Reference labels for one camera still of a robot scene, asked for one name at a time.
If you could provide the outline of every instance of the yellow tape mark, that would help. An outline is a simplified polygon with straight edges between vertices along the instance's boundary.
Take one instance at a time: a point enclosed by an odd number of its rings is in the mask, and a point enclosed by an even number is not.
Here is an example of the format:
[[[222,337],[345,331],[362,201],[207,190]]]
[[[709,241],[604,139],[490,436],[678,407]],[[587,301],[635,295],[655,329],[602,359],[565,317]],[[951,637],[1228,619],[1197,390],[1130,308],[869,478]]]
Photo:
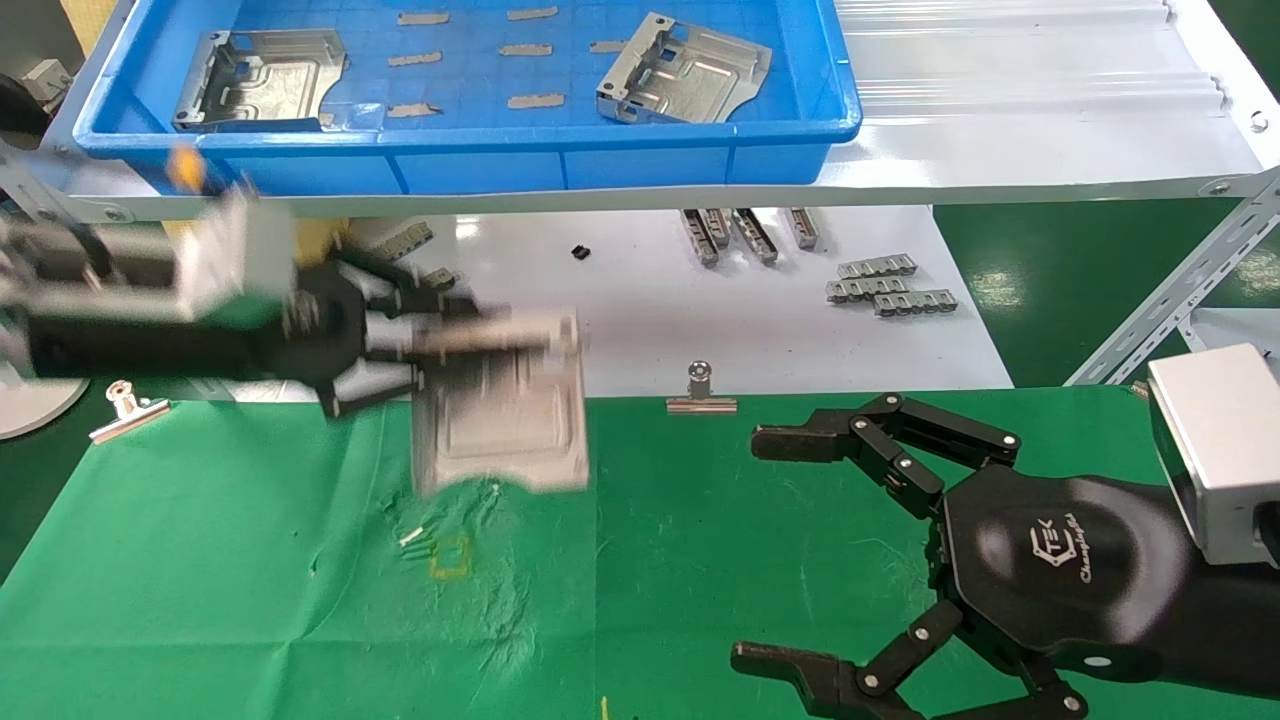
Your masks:
[[[440,555],[456,551],[458,560],[456,565],[440,566]],[[471,574],[471,539],[466,536],[442,538],[431,548],[431,559],[428,569],[436,580],[456,580]]]

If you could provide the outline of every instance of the green floor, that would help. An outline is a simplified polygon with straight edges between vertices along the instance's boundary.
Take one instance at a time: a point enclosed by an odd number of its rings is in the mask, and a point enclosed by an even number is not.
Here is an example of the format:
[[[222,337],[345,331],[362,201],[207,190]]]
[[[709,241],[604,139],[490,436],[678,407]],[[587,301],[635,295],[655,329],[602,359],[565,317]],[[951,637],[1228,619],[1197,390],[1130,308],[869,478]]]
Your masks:
[[[1280,3],[1212,4],[1280,91]],[[940,206],[934,217],[1014,383],[1051,386],[1066,379],[1233,204]],[[1208,305],[1280,306],[1280,238],[1245,259]],[[104,389],[95,383],[88,401],[54,427],[0,443],[0,578],[76,466],[86,433],[108,419]]]

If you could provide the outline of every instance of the green mat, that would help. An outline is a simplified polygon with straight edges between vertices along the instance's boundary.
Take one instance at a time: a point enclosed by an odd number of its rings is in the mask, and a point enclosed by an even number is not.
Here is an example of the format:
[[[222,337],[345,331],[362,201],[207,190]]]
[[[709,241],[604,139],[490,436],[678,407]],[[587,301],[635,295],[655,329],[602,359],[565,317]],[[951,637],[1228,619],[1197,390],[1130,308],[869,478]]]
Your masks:
[[[1123,389],[923,397],[1016,430],[1027,473],[1161,480]],[[479,482],[429,502],[406,405],[330,425],[179,404],[87,454],[0,588],[0,712],[593,720],[607,697],[612,720],[803,717],[790,687],[732,673],[730,646],[868,660],[932,601],[925,525],[852,466],[762,462],[748,441],[865,400],[748,397],[726,418],[593,400],[589,492]],[[1070,679],[1093,717],[1280,715]],[[927,715],[1019,692],[957,642],[904,688]]]

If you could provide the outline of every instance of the stamped metal plate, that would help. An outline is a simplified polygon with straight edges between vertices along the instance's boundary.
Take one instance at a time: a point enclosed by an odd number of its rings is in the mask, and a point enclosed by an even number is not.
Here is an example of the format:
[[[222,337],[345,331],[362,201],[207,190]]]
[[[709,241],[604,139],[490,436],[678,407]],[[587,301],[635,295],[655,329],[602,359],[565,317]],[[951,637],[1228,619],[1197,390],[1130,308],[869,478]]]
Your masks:
[[[319,131],[320,101],[346,63],[335,29],[210,32],[196,45],[173,127],[209,131],[227,122],[278,126],[315,118]]]
[[[625,123],[722,123],[755,97],[773,51],[649,13],[595,90],[595,106]]]
[[[413,402],[413,478],[429,496],[474,478],[534,492],[586,486],[582,347],[573,314],[485,318],[426,334],[445,357]]]

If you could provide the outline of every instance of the blue plastic tray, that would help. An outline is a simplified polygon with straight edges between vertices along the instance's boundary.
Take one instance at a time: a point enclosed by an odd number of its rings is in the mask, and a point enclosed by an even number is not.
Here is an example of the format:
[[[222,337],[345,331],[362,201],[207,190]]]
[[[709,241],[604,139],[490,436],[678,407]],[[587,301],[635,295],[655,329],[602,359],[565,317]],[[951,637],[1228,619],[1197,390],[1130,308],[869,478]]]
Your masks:
[[[556,5],[550,18],[507,10]],[[449,13],[399,26],[403,12]],[[726,123],[631,126],[600,117],[595,87],[649,12],[773,50],[759,95]],[[169,124],[196,40],[218,29],[337,28],[349,67],[321,111],[346,129],[177,133]],[[552,44],[543,58],[498,47]],[[392,68],[439,50],[438,63]],[[564,105],[509,110],[513,95],[563,94]],[[430,102],[443,114],[387,118]],[[812,182],[832,143],[856,135],[861,109],[831,0],[138,0],[97,78],[76,142],[120,159],[161,192],[169,149],[193,142],[228,177],[273,195],[456,195]]]

